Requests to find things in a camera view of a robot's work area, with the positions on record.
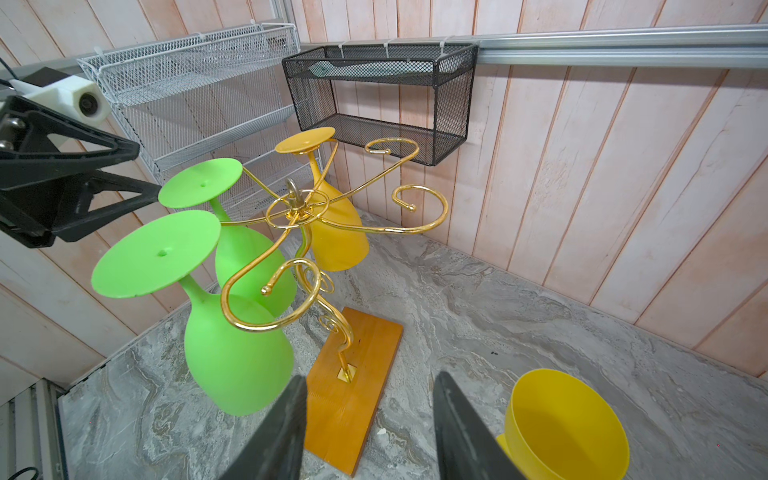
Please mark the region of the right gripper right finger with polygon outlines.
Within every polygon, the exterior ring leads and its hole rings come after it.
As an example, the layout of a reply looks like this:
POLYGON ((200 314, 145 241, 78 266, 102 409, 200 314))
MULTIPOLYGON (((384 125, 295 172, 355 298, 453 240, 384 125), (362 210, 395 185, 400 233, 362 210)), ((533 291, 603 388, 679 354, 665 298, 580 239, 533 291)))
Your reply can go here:
POLYGON ((433 420, 440 479, 525 479, 446 371, 435 379, 433 420))

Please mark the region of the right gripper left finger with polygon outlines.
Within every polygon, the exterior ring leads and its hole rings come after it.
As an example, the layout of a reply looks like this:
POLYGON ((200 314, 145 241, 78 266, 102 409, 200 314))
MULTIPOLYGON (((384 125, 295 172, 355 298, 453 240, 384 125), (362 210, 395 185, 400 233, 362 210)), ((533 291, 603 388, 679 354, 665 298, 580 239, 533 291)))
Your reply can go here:
POLYGON ((295 375, 220 479, 299 479, 307 427, 306 377, 295 375))

